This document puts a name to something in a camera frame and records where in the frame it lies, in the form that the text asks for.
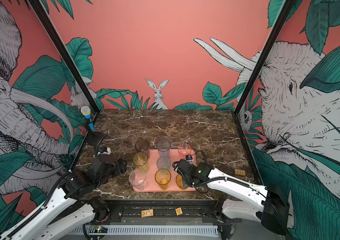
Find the tall green glass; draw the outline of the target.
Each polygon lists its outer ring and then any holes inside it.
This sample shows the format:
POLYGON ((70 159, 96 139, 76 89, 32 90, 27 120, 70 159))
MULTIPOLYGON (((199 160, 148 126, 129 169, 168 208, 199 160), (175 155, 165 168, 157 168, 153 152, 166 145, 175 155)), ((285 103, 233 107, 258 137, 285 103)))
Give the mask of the tall green glass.
POLYGON ((149 164, 148 164, 148 157, 146 153, 144 152, 139 152, 134 155, 132 162, 136 169, 140 169, 147 173, 149 171, 149 164))

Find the tall yellow glass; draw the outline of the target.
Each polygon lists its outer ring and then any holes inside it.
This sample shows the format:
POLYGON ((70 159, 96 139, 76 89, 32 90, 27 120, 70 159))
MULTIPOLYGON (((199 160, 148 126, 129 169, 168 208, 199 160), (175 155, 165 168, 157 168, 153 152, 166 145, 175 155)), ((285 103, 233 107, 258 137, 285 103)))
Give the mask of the tall yellow glass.
POLYGON ((172 179, 172 175, 171 172, 167 169, 159 169, 156 173, 155 173, 155 181, 156 183, 159 185, 159 187, 165 191, 168 188, 168 185, 172 179))

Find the short pink glass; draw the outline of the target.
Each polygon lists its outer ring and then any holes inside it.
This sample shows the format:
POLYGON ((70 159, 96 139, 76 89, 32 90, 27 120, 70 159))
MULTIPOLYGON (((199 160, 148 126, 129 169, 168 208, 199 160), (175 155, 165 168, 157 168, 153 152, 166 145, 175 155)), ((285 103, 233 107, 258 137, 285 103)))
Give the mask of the short pink glass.
POLYGON ((192 147, 187 143, 182 143, 178 146, 178 152, 182 156, 190 155, 192 152, 192 147))

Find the tall smoky grey glass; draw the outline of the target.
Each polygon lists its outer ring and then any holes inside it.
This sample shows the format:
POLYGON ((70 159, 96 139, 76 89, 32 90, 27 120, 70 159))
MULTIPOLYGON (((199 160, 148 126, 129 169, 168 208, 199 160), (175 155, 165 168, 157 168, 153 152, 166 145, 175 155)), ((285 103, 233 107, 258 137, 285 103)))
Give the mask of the tall smoky grey glass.
POLYGON ((139 139, 135 143, 135 149, 138 152, 145 153, 148 159, 150 158, 150 143, 147 140, 139 139))

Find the tall clear glass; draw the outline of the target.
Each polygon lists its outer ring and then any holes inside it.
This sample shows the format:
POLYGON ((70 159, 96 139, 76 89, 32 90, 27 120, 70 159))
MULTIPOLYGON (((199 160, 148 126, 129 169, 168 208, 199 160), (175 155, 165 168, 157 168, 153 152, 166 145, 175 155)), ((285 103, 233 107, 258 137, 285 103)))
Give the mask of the tall clear glass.
POLYGON ((145 190, 147 186, 146 173, 141 169, 133 170, 129 175, 129 182, 137 191, 145 190))

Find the frosted teal cup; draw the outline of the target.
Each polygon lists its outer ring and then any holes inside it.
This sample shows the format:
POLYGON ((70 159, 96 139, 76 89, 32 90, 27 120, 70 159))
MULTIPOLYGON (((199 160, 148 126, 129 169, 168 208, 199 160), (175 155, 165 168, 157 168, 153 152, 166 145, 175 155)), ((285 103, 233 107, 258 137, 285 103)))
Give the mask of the frosted teal cup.
POLYGON ((167 156, 162 156, 157 159, 156 165, 158 169, 167 169, 171 167, 171 160, 167 156))

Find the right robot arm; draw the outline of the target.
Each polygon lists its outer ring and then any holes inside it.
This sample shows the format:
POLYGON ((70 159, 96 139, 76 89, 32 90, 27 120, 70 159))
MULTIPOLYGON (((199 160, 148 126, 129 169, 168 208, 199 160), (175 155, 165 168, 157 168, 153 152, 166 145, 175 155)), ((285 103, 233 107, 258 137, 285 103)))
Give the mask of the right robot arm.
POLYGON ((195 166, 186 160, 179 160, 172 166, 189 187, 208 187, 239 199, 227 199, 223 202, 221 213, 225 217, 259 222, 278 235, 285 236, 289 233, 290 204, 280 187, 247 183, 206 163, 195 166))

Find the short yellow glass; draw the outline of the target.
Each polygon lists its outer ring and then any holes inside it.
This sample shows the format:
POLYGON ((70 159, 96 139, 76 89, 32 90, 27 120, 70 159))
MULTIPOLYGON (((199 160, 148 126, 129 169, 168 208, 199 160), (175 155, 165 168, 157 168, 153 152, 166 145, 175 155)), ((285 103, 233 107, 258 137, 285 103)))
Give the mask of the short yellow glass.
POLYGON ((176 184, 181 190, 185 190, 188 188, 188 185, 184 184, 183 177, 179 174, 176 177, 176 184))

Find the tall blue glass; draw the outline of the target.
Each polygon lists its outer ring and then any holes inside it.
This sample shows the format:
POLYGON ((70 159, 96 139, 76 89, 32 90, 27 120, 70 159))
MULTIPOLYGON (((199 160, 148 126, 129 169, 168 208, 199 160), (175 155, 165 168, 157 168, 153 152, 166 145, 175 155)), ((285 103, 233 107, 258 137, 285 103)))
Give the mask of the tall blue glass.
POLYGON ((171 143, 166 139, 162 139, 157 142, 156 148, 160 157, 168 157, 171 149, 171 143))

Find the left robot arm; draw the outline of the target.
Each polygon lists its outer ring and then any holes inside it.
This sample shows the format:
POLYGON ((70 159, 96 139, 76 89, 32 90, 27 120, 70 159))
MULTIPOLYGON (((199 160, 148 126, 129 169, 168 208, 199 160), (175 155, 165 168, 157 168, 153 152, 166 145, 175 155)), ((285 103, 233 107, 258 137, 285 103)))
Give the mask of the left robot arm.
POLYGON ((95 157, 91 165, 69 171, 53 186, 47 199, 14 227, 3 232, 0 240, 55 240, 80 225, 104 222, 111 212, 101 197, 93 197, 73 213, 54 221, 62 212, 110 179, 123 175, 127 162, 114 154, 95 157))

